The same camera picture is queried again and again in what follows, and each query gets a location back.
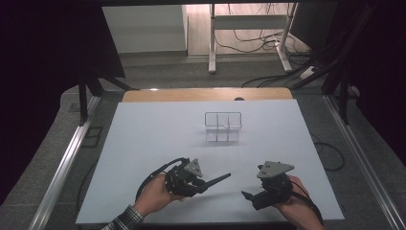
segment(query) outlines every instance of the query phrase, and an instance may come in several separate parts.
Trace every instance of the metal frame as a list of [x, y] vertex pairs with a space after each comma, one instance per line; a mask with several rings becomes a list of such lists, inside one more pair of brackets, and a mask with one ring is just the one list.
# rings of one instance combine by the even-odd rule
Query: metal frame
[[395, 204], [392, 201], [388, 191], [385, 189], [382, 182], [376, 175], [376, 172], [374, 171], [365, 152], [359, 145], [350, 126], [346, 125], [345, 122], [340, 118], [340, 114], [338, 112], [339, 109], [336, 102], [334, 101], [334, 96], [324, 96], [324, 99], [338, 127], [344, 134], [344, 138], [346, 139], [347, 144], [349, 145], [351, 152], [354, 155], [359, 168], [361, 169], [362, 174], [364, 174], [373, 194], [376, 197], [378, 204], [382, 208], [382, 211], [385, 214], [388, 222], [391, 224], [392, 229], [405, 230], [405, 223], [399, 212], [397, 211], [397, 208], [395, 207]]
[[287, 34], [292, 24], [293, 14], [297, 3], [294, 3], [292, 10], [285, 15], [220, 15], [215, 16], [215, 4], [211, 4], [210, 17], [210, 51], [209, 51], [209, 73], [215, 73], [215, 30], [261, 30], [261, 29], [283, 29], [281, 42], [275, 42], [276, 50], [281, 59], [285, 72], [291, 72], [292, 67], [286, 57], [284, 45]]
[[[296, 0], [296, 2], [337, 2], [341, 0]], [[100, 7], [157, 6], [224, 3], [291, 3], [291, 0], [65, 0], [70, 4], [91, 4]]]
[[323, 75], [327, 74], [327, 78], [322, 85], [322, 91], [324, 94], [332, 94], [337, 86], [340, 84], [340, 106], [339, 106], [339, 114], [341, 118], [344, 120], [345, 124], [348, 124], [347, 119], [347, 100], [349, 97], [348, 94], [348, 87], [349, 87], [349, 76], [348, 73], [345, 71], [345, 64], [350, 54], [352, 47], [355, 44], [357, 37], [362, 32], [365, 24], [371, 17], [374, 9], [376, 8], [378, 1], [374, 1], [371, 3], [364, 2], [364, 7], [360, 12], [358, 19], [356, 20], [355, 25], [351, 28], [351, 33], [349, 37], [346, 39], [343, 48], [341, 49], [340, 53], [337, 57], [330, 62], [328, 65], [323, 67], [320, 71], [313, 73], [309, 77], [304, 80], [301, 80], [292, 86], [289, 89], [299, 89], [302, 86], [315, 81], [322, 77]]
[[84, 136], [86, 135], [87, 129], [90, 127], [90, 124], [93, 120], [96, 107], [100, 101], [98, 97], [92, 97], [90, 100], [88, 109], [88, 119], [83, 124], [83, 126], [78, 126], [75, 134], [69, 143], [68, 148], [65, 151], [65, 154], [60, 161], [59, 167], [56, 170], [54, 178], [51, 181], [50, 186], [48, 187], [45, 196], [43, 197], [41, 203], [39, 204], [38, 210], [35, 213], [33, 221], [30, 224], [29, 230], [31, 229], [44, 229], [49, 217], [54, 210], [57, 198], [63, 188], [66, 178], [68, 177], [69, 171], [74, 163], [75, 157], [79, 151], [81, 142], [83, 141]]
[[117, 80], [116, 78], [106, 76], [104, 73], [97, 70], [93, 70], [92, 72], [84, 72], [83, 74], [79, 75], [80, 126], [83, 126], [88, 119], [86, 86], [89, 88], [93, 96], [101, 97], [104, 92], [104, 89], [99, 81], [99, 77], [109, 81], [112, 84], [115, 84], [125, 91], [139, 90]]

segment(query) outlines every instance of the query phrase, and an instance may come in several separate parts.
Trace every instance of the left hand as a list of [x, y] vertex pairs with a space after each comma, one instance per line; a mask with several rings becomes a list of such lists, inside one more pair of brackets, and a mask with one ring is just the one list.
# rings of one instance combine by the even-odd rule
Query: left hand
[[168, 192], [165, 186], [165, 175], [160, 173], [147, 183], [140, 197], [136, 200], [134, 209], [145, 218], [147, 215], [165, 208], [172, 201], [182, 198], [180, 195], [173, 195]]
[[[302, 196], [308, 195], [308, 191], [299, 177], [292, 175], [288, 175], [287, 177], [290, 181], [295, 182], [293, 183], [293, 192]], [[326, 230], [313, 210], [297, 197], [291, 196], [286, 202], [277, 203], [274, 207], [277, 208], [289, 222], [295, 224], [300, 229]]]

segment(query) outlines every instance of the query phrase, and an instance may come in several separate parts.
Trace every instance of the white table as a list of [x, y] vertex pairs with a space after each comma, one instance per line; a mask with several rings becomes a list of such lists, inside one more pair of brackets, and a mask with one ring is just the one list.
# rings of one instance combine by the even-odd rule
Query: white table
[[[241, 112], [238, 142], [206, 142], [206, 112]], [[202, 195], [172, 202], [145, 223], [285, 221], [274, 208], [256, 211], [241, 190], [262, 191], [257, 165], [296, 167], [324, 219], [343, 219], [296, 100], [120, 103], [77, 224], [119, 215], [151, 172], [178, 157], [199, 159], [203, 179], [232, 175]]]

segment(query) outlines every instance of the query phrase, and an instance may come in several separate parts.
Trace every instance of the wire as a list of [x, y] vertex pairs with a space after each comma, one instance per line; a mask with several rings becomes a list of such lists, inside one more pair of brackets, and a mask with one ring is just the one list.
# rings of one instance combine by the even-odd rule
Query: wire
[[[329, 71], [331, 71], [337, 65], [337, 63], [338, 63], [338, 59], [335, 59], [334, 61], [330, 62], [328, 65], [325, 65], [325, 66], [323, 66], [321, 68], [318, 68], [317, 72], [314, 72], [310, 77], [308, 77], [308, 78], [306, 78], [304, 80], [301, 80], [299, 82], [296, 82], [293, 85], [289, 85], [287, 88], [290, 89], [290, 90], [298, 89], [298, 88], [304, 86], [305, 84], [309, 83], [310, 81], [314, 81], [314, 80], [324, 76]], [[288, 80], [287, 82], [285, 82], [283, 84], [283, 86], [285, 86], [288, 82], [290, 82], [290, 81], [292, 81], [294, 79]]]
[[164, 166], [162, 166], [161, 168], [159, 168], [158, 170], [156, 170], [156, 171], [154, 171], [153, 173], [151, 173], [151, 174], [143, 181], [143, 183], [141, 184], [140, 188], [138, 189], [137, 195], [135, 196], [135, 200], [137, 200], [138, 197], [140, 197], [141, 192], [143, 191], [144, 187], [147, 185], [147, 183], [148, 183], [155, 175], [157, 175], [157, 174], [163, 172], [168, 166], [170, 166], [170, 165], [172, 165], [172, 164], [174, 164], [174, 163], [176, 163], [176, 162], [178, 162], [178, 161], [181, 161], [182, 163], [185, 163], [185, 162], [188, 161], [188, 159], [183, 158], [183, 157], [174, 159], [174, 160], [170, 161], [169, 163], [165, 164]]
[[324, 59], [326, 58], [328, 55], [331, 54], [335, 54], [337, 52], [337, 49], [339, 47], [340, 44], [342, 44], [343, 40], [345, 40], [344, 38], [346, 37], [346, 35], [348, 35], [348, 33], [353, 29], [354, 25], [356, 24], [356, 22], [358, 20], [356, 20], [356, 18], [361, 14], [361, 11], [356, 12], [351, 20], [350, 23], [348, 23], [348, 25], [346, 25], [345, 27], [343, 27], [343, 29], [341, 30], [340, 34], [338, 34], [337, 36], [335, 36], [332, 41], [329, 42], [329, 44], [325, 47], [323, 47], [322, 49], [320, 49], [317, 52], [317, 59]]
[[308, 193], [305, 191], [304, 188], [302, 188], [302, 186], [298, 185], [298, 183], [296, 183], [295, 181], [290, 181], [290, 182], [292, 182], [293, 184], [295, 184], [296, 186], [298, 186], [298, 188], [301, 189], [302, 192], [304, 192], [305, 196], [307, 196], [307, 198], [311, 200], [310, 195], [308, 195]]
[[81, 191], [83, 190], [83, 186], [84, 186], [84, 182], [86, 181], [87, 177], [89, 176], [90, 172], [93, 171], [93, 169], [97, 166], [99, 160], [97, 160], [95, 163], [93, 163], [92, 167], [90, 167], [90, 170], [86, 173], [86, 176], [82, 179], [80, 186], [79, 186], [79, 190], [78, 190], [78, 195], [77, 195], [77, 207], [76, 207], [76, 213], [75, 213], [75, 217], [78, 216], [79, 213], [79, 204], [80, 204], [80, 194]]
[[217, 37], [215, 37], [215, 36], [214, 36], [214, 40], [215, 40], [215, 43], [217, 43], [217, 45], [219, 45], [219, 46], [221, 46], [221, 47], [223, 47], [223, 48], [229, 48], [229, 49], [232, 49], [232, 50], [235, 50], [235, 51], [239, 51], [239, 52], [242, 52], [242, 53], [246, 53], [246, 54], [254, 53], [255, 51], [260, 50], [260, 49], [264, 46], [265, 43], [275, 42], [274, 40], [266, 41], [264, 44], [262, 44], [261, 46], [259, 46], [259, 47], [258, 47], [257, 49], [255, 49], [255, 50], [243, 51], [243, 50], [239, 50], [239, 49], [237, 49], [237, 48], [234, 48], [234, 47], [232, 47], [232, 46], [227, 46], [227, 45], [222, 45], [222, 44], [220, 44], [220, 43], [217, 41]]
[[[314, 133], [312, 133], [312, 132], [310, 132], [310, 131], [309, 131], [309, 133], [310, 133], [311, 136], [313, 136], [313, 137], [316, 139], [316, 142], [322, 142], [322, 141], [320, 140], [320, 138], [319, 138], [318, 136], [316, 136]], [[323, 146], [322, 146], [322, 148], [321, 148], [320, 150], [317, 150], [318, 153], [320, 153], [320, 152], [322, 152], [322, 151], [323, 151]]]
[[[259, 11], [262, 9], [262, 7], [263, 7], [263, 5], [260, 4], [260, 8], [259, 8], [259, 10], [256, 12], [256, 15], [259, 13]], [[266, 12], [265, 12], [266, 14], [269, 14], [270, 8], [271, 8], [271, 5], [268, 5], [268, 9], [267, 9]], [[230, 15], [233, 15], [234, 13], [231, 11], [230, 4], [228, 4], [228, 9], [229, 9], [229, 14], [230, 14]], [[259, 37], [258, 37], [258, 38], [241, 39], [241, 38], [239, 38], [239, 37], [237, 36], [236, 30], [233, 30], [234, 35], [236, 36], [236, 39], [239, 40], [239, 41], [255, 41], [255, 40], [262, 40], [262, 37], [261, 37], [262, 31], [263, 31], [263, 30], [260, 30], [260, 33], [259, 33]]]
[[254, 81], [260, 81], [260, 80], [265, 80], [262, 83], [260, 83], [257, 88], [263, 87], [265, 86], [267, 83], [272, 82], [272, 81], [279, 81], [282, 79], [286, 79], [288, 77], [293, 76], [294, 74], [298, 73], [299, 71], [305, 69], [307, 66], [310, 66], [311, 63], [314, 61], [315, 59], [313, 57], [311, 57], [307, 62], [305, 62], [303, 65], [299, 66], [297, 69], [291, 71], [288, 74], [285, 75], [278, 75], [278, 76], [268, 76], [268, 77], [260, 77], [260, 78], [256, 78], [256, 79], [252, 79], [249, 81], [246, 81], [241, 88], [243, 88], [246, 84], [254, 82]]
[[315, 203], [313, 203], [313, 201], [310, 199], [310, 197], [306, 197], [304, 195], [298, 194], [294, 191], [290, 191], [290, 195], [291, 196], [295, 196], [296, 198], [301, 199], [304, 203], [306, 203], [310, 209], [314, 212], [314, 214], [316, 214], [317, 219], [319, 219], [320, 223], [322, 225], [324, 225], [324, 221], [323, 221], [323, 217], [322, 217], [322, 213], [320, 212], [319, 208], [317, 207], [317, 205]]
[[300, 76], [296, 76], [295, 78], [292, 78], [292, 79], [290, 79], [290, 80], [287, 80], [282, 86], [283, 87], [286, 87], [286, 85], [289, 83], [289, 82], [291, 82], [291, 81], [293, 81], [293, 80], [295, 80], [295, 79], [297, 79], [297, 78], [299, 78]]
[[333, 145], [328, 144], [328, 143], [324, 143], [324, 142], [315, 142], [314, 145], [322, 145], [322, 146], [327, 146], [327, 147], [332, 148], [333, 150], [335, 150], [338, 153], [338, 155], [340, 156], [340, 158], [342, 160], [341, 164], [336, 168], [326, 168], [326, 167], [324, 167], [326, 171], [336, 172], [336, 171], [339, 171], [339, 170], [344, 168], [344, 166], [346, 165], [346, 159], [344, 157], [344, 154], [340, 150], [335, 148]]
[[286, 51], [290, 56], [301, 56], [301, 57], [305, 56], [305, 57], [309, 57], [309, 56], [313, 55], [311, 49], [310, 49], [310, 50], [307, 50], [308, 52], [310, 52], [310, 54], [309, 54], [309, 53], [302, 53], [302, 52], [299, 52], [299, 51], [296, 49], [296, 39], [295, 39], [295, 37], [293, 37], [293, 36], [291, 36], [291, 35], [288, 35], [287, 38], [290, 38], [290, 39], [293, 40], [292, 48], [293, 48], [293, 50], [295, 51], [295, 53], [292, 53], [292, 52], [290, 52], [290, 51], [287, 49], [288, 47], [286, 47], [286, 50], [285, 50], [285, 51]]

